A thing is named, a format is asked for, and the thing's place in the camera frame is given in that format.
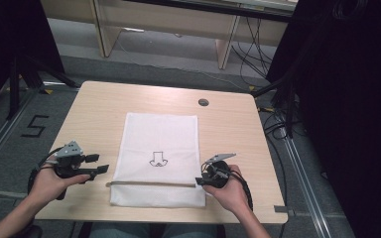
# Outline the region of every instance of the light wood tabletop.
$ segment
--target light wood tabletop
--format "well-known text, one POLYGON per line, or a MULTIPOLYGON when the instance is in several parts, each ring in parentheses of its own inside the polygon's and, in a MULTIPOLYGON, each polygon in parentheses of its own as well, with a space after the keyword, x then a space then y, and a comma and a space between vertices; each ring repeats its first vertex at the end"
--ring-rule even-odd
POLYGON ((238 165, 252 193, 254 213, 262 223, 285 223, 284 206, 271 155, 263 134, 254 99, 249 94, 145 86, 108 82, 85 82, 71 106, 53 149, 76 140, 86 155, 99 154, 97 163, 82 168, 110 165, 94 181, 67 189, 64 200, 52 201, 37 219, 83 221, 138 221, 186 223, 238 223, 211 196, 204 208, 136 208, 110 205, 110 188, 125 124, 126 113, 196 115, 200 161, 215 154, 237 153, 227 159, 238 165), (200 106, 206 99, 209 104, 200 106))

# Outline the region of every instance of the jeans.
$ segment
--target jeans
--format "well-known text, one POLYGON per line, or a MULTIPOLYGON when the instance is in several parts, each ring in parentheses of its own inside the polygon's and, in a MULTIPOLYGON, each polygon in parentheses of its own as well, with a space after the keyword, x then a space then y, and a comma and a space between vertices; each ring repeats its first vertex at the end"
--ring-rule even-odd
MULTIPOLYGON (((215 238, 216 225, 168 224, 163 238, 215 238)), ((150 224, 95 222, 92 224, 90 238, 150 238, 150 224)))

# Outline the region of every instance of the folded white fabric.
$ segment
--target folded white fabric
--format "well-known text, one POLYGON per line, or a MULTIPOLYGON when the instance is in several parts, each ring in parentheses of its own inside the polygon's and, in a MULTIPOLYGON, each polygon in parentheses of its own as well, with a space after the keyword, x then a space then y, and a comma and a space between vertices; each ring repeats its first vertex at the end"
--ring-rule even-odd
POLYGON ((127 113, 110 202, 137 207, 205 206, 196 116, 127 113))

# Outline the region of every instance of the round table hole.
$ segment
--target round table hole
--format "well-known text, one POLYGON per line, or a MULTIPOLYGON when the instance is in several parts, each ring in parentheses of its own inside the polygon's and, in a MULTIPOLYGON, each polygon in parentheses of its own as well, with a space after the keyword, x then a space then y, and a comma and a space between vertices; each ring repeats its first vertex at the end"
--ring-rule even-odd
POLYGON ((200 99, 197 103, 199 103, 199 105, 201 105, 201 106, 207 106, 207 105, 209 105, 209 102, 208 102, 208 100, 206 100, 206 99, 200 99))

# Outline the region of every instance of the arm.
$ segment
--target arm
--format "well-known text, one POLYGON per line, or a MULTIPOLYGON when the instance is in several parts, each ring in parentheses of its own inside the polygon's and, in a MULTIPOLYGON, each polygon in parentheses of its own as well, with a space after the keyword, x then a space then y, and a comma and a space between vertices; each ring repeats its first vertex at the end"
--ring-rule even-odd
MULTIPOLYGON (((230 169, 240 173, 237 166, 230 166, 230 169)), ((250 210, 243 187, 236 178, 230 177, 223 188, 215 188, 210 185, 205 185, 203 189, 212 194, 222 207, 231 211, 237 217, 248 237, 270 237, 258 218, 252 210, 250 210)))
POLYGON ((59 178, 53 169, 41 169, 30 194, 0 221, 0 237, 10 237, 26 227, 34 216, 67 187, 89 179, 89 175, 59 178))

